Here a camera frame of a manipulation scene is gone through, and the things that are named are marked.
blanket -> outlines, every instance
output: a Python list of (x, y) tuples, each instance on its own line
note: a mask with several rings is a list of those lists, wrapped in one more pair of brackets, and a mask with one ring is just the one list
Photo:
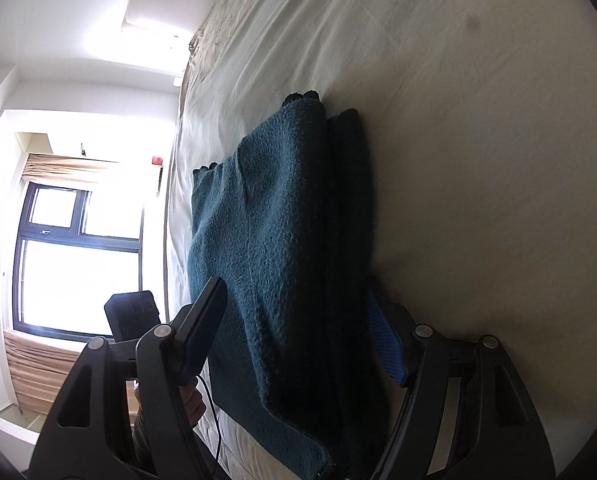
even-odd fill
[(372, 186), (360, 119), (293, 94), (221, 164), (194, 173), (190, 294), (228, 306), (213, 397), (304, 480), (369, 478), (387, 440), (371, 357)]

window pane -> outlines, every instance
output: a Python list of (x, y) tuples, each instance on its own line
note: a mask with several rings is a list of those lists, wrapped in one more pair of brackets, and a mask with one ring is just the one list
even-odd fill
[(24, 241), (22, 321), (112, 334), (103, 306), (112, 294), (138, 290), (138, 254)]
[(143, 204), (131, 193), (95, 191), (85, 206), (83, 233), (138, 238)]
[(33, 224), (70, 227), (76, 191), (67, 189), (36, 190), (30, 222)]

cable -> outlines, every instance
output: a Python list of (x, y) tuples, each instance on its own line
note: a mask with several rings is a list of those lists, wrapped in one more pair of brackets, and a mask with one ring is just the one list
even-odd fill
[(220, 428), (218, 426), (218, 417), (216, 416), (216, 410), (214, 409), (214, 399), (212, 399), (212, 396), (210, 395), (210, 390), (208, 388), (207, 383), (205, 382), (205, 379), (203, 379), (203, 377), (201, 377), (200, 375), (197, 376), (200, 379), (200, 382), (203, 383), (203, 387), (205, 388), (205, 394), (208, 396), (208, 399), (210, 399), (210, 407), (212, 408), (212, 414), (214, 415), (214, 422), (216, 423), (216, 431), (218, 432), (218, 446), (216, 446), (216, 462), (214, 462), (214, 471), (212, 471), (212, 478), (214, 478), (214, 475), (216, 475), (216, 469), (218, 468), (218, 454), (220, 452), (220, 445), (221, 445), (221, 441), (222, 441), (222, 437), (220, 434)]

window frame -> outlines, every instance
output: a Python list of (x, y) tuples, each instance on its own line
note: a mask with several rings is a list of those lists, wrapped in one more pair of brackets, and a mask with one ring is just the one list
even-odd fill
[[(72, 210), (72, 221), (69, 228), (51, 226), (45, 224), (33, 224), (30, 219), (34, 209), (34, 201), (39, 189), (59, 189), (75, 191), (74, 209)], [(111, 335), (92, 334), (87, 332), (73, 332), (58, 328), (37, 326), (25, 323), (22, 312), (23, 305), (20, 302), (21, 271), (25, 261), (23, 251), (24, 240), (37, 241), (64, 246), (84, 247), (91, 249), (103, 249), (107, 251), (122, 251), (138, 254), (138, 290), (143, 290), (143, 223), (145, 209), (141, 211), (140, 231), (138, 238), (124, 238), (114, 236), (99, 236), (83, 233), (83, 221), (86, 215), (86, 206), (90, 191), (72, 189), (68, 187), (46, 186), (45, 184), (29, 183), (25, 199), (22, 205), (21, 219), (19, 221), (16, 235), (16, 248), (14, 250), (14, 272), (12, 273), (12, 327), (14, 330), (28, 334), (67, 339), (72, 341), (87, 342), (91, 338), (102, 335), (112, 339)]]

mattress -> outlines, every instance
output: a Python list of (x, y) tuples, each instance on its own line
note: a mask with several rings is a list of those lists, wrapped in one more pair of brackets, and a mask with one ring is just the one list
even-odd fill
[[(166, 224), (172, 311), (190, 301), (192, 170), (309, 89), (330, 114), (355, 107), (363, 118), (373, 272), (418, 322), (500, 338), (563, 469), (597, 424), (589, 0), (217, 0), (181, 92)], [(232, 478), (295, 478), (220, 410), (219, 422)], [(197, 431), (215, 449), (211, 410)]]

